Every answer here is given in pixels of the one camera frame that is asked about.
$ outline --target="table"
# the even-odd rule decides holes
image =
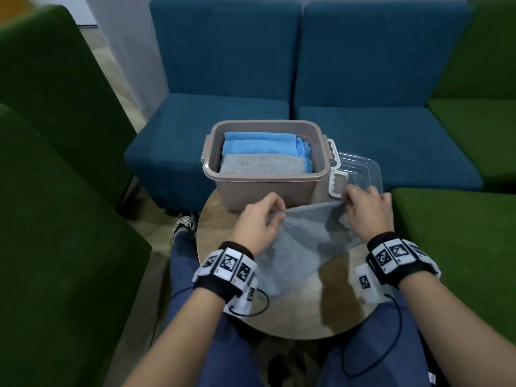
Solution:
[[[314,193],[324,200],[324,188]],[[202,264],[208,254],[228,240],[240,212],[229,212],[215,190],[199,219],[197,253]],[[336,256],[319,268],[299,286],[280,298],[271,299],[263,314],[245,318],[244,322],[264,333],[288,339],[320,339],[331,337],[358,325],[376,306],[366,304],[360,296],[361,286],[355,267],[365,263],[367,247],[359,245]],[[257,292],[252,313],[267,305]]]

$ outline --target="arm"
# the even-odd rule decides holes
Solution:
[[[394,231],[390,194],[348,186],[345,198],[352,202],[346,206],[349,223],[366,243]],[[475,315],[433,274],[408,274],[398,286],[452,386],[516,385],[516,346]]]
[[[276,238],[278,227],[285,219],[285,214],[277,214],[267,225],[268,214],[282,210],[285,210],[285,203],[276,193],[248,205],[236,223],[231,240],[247,248],[252,254],[248,257],[253,259]],[[212,277],[215,276],[202,278],[210,280]],[[218,290],[220,282],[216,279],[218,277],[208,282],[209,287],[217,293],[227,294],[227,288],[222,288],[222,292]],[[126,380],[124,387],[194,386],[222,316],[225,294],[220,296],[204,287],[197,287]]]
[[[425,271],[411,274],[399,288],[452,386],[516,385],[516,347],[434,275]]]

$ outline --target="blue seat cushion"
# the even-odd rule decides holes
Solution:
[[[296,109],[424,106],[471,14],[449,0],[308,4]]]
[[[215,189],[201,154],[212,127],[225,120],[289,119],[284,101],[170,94],[127,148],[127,165],[164,209],[200,212]]]
[[[384,190],[396,187],[479,190],[482,179],[423,107],[301,107],[341,152],[376,161]]]
[[[152,0],[170,92],[290,101],[301,4]]]

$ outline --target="black and white sneaker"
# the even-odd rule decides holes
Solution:
[[[175,236],[178,232],[188,231],[190,234],[195,235],[197,232],[197,223],[199,222],[199,214],[197,212],[190,212],[184,210],[179,213],[179,217],[174,225],[173,235]]]

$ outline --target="green seat cushion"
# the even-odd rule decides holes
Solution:
[[[516,192],[516,100],[434,99],[428,107],[478,169],[486,191]]]
[[[101,386],[149,244],[0,106],[0,380]]]
[[[516,99],[516,0],[469,0],[473,18],[432,98]]]
[[[395,189],[396,231],[439,265],[459,299],[516,344],[516,195]]]
[[[70,13],[49,6],[0,30],[0,103],[117,206],[136,132]]]

